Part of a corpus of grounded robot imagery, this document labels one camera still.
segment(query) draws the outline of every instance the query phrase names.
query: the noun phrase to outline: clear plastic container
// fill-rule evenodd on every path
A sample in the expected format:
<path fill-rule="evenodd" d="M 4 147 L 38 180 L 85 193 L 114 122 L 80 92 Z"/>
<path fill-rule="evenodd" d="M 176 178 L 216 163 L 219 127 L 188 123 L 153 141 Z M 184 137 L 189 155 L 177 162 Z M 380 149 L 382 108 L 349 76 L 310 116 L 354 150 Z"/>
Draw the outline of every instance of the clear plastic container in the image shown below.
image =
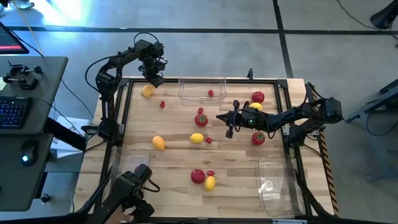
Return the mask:
<path fill-rule="evenodd" d="M 112 167 L 109 182 L 104 190 L 103 200 L 106 199 L 110 192 L 110 186 L 123 173 L 127 171 L 134 172 L 137 166 L 145 164 L 150 167 L 150 152 L 147 149 L 128 149 L 126 147 L 119 147 L 113 149 L 111 154 Z"/>
<path fill-rule="evenodd" d="M 260 204 L 268 215 L 286 218 L 304 214 L 290 156 L 260 157 L 256 175 Z"/>
<path fill-rule="evenodd" d="M 213 90 L 213 96 L 208 94 L 209 90 Z M 178 96 L 184 106 L 222 105 L 226 97 L 226 79 L 180 77 Z"/>

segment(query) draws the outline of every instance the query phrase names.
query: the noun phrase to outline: computer monitor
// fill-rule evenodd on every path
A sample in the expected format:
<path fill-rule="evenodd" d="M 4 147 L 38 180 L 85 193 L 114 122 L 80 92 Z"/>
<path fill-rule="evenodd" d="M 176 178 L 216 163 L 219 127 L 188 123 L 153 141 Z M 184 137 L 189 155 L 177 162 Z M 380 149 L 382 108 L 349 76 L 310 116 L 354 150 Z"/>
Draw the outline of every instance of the computer monitor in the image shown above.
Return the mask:
<path fill-rule="evenodd" d="M 28 54 L 29 50 L 0 22 L 0 54 Z"/>

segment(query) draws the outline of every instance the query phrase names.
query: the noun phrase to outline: yellow fruit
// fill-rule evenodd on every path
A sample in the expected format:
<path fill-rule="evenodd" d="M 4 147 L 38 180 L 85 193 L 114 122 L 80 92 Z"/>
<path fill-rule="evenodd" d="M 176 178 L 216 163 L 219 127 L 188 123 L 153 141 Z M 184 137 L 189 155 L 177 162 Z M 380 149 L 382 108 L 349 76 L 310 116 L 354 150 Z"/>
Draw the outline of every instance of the yellow fruit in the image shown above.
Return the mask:
<path fill-rule="evenodd" d="M 145 98 L 150 97 L 155 91 L 155 87 L 153 85 L 146 85 L 141 90 L 141 95 Z"/>
<path fill-rule="evenodd" d="M 214 187 L 216 187 L 216 179 L 213 176 L 209 176 L 205 180 L 205 189 L 207 191 L 214 190 Z"/>
<path fill-rule="evenodd" d="M 155 146 L 155 149 L 157 149 L 157 150 L 164 150 L 166 147 L 166 143 L 164 142 L 164 139 L 160 136 L 155 136 L 152 139 L 152 144 Z"/>
<path fill-rule="evenodd" d="M 262 110 L 262 106 L 259 103 L 252 103 L 249 107 L 257 108 L 258 110 Z"/>
<path fill-rule="evenodd" d="M 204 137 L 203 137 L 202 134 L 195 133 L 195 134 L 192 134 L 192 135 L 189 137 L 189 139 L 190 139 L 191 142 L 193 142 L 193 143 L 201 143 L 201 142 L 203 141 Z"/>

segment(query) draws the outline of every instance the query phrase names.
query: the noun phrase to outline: wooden tabletop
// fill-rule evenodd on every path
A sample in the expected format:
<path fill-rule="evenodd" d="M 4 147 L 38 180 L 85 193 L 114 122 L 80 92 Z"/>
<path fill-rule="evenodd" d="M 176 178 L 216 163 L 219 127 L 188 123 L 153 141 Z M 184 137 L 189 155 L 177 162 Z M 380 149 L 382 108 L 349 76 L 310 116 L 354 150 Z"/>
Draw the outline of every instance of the wooden tabletop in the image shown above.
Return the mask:
<path fill-rule="evenodd" d="M 292 106 L 302 103 L 305 86 L 302 79 L 288 79 Z M 134 168 L 134 155 L 149 152 L 152 180 L 161 188 L 159 193 L 146 192 L 146 200 L 155 208 L 153 217 L 219 217 L 219 218 L 270 218 L 259 202 L 255 166 L 259 157 L 284 156 L 280 131 L 275 138 L 266 139 L 261 146 L 251 144 L 254 132 L 242 128 L 232 139 L 225 137 L 227 126 L 216 119 L 217 114 L 233 109 L 233 100 L 241 104 L 250 100 L 255 91 L 262 91 L 266 99 L 263 111 L 277 113 L 274 87 L 269 84 L 228 84 L 227 95 L 221 106 L 203 106 L 209 118 L 205 128 L 195 125 L 193 118 L 198 106 L 183 106 L 178 97 L 178 83 L 164 83 L 150 98 L 141 96 L 144 83 L 135 83 L 132 89 L 126 134 L 123 144 L 123 166 L 125 172 Z M 201 84 L 202 91 L 208 87 Z M 126 97 L 124 91 L 122 102 Z M 166 107 L 159 104 L 165 101 Z M 101 103 L 97 104 L 95 122 L 100 122 Z M 202 133 L 213 142 L 194 144 L 189 137 Z M 154 136 L 162 136 L 166 150 L 157 151 L 152 145 Z M 96 136 L 88 147 L 101 139 Z M 319 150 L 316 141 L 306 140 L 306 144 Z M 74 202 L 79 209 L 97 187 L 103 163 L 105 144 L 88 151 L 81 166 Z M 322 159 L 306 147 L 301 147 L 301 155 L 308 188 L 313 192 L 323 208 L 333 213 L 328 183 Z M 216 187 L 207 192 L 203 184 L 194 184 L 190 179 L 193 169 L 214 170 Z"/>

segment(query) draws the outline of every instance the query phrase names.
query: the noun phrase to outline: gray floor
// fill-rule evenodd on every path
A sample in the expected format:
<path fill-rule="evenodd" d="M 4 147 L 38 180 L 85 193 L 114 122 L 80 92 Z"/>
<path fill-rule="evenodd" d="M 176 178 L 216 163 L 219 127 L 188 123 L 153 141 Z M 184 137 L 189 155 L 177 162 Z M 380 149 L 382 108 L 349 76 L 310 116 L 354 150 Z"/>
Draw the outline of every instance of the gray floor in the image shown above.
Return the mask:
<path fill-rule="evenodd" d="M 36 9 L 25 15 L 32 26 L 235 28 L 276 29 L 272 0 L 156 0 L 156 1 L 34 1 Z M 369 17 L 390 0 L 341 0 L 359 20 Z M 350 19 L 335 0 L 279 0 L 285 29 L 369 30 Z M 4 11 L 1 22 L 24 26 L 16 11 Z M 18 34 L 35 46 L 29 32 Z M 70 61 L 65 83 L 94 111 L 98 95 L 87 88 L 83 76 L 97 58 L 115 54 L 132 45 L 134 33 L 35 32 L 45 55 L 65 55 Z M 255 77 L 286 77 L 278 34 L 156 34 L 165 44 L 170 62 L 165 76 L 194 75 L 244 77 L 250 67 Z M 342 102 L 350 112 L 376 97 L 377 91 L 397 78 L 397 43 L 381 35 L 287 35 L 287 46 L 295 78 L 312 82 L 323 96 Z M 126 75 L 138 75 L 138 63 L 128 65 Z M 92 68 L 90 80 L 99 66 Z M 90 118 L 85 108 L 60 86 L 57 108 L 65 116 Z M 395 122 L 395 117 L 375 118 Z M 373 127 L 382 132 L 388 125 Z M 398 179 L 368 182 L 378 173 L 374 151 L 358 122 L 339 123 L 326 129 L 340 214 L 345 218 L 398 223 Z M 396 144 L 386 141 L 393 149 Z M 0 219 L 61 215 L 69 211 L 77 174 L 69 162 L 56 161 L 45 191 L 54 200 L 35 201 L 28 212 L 0 213 Z"/>

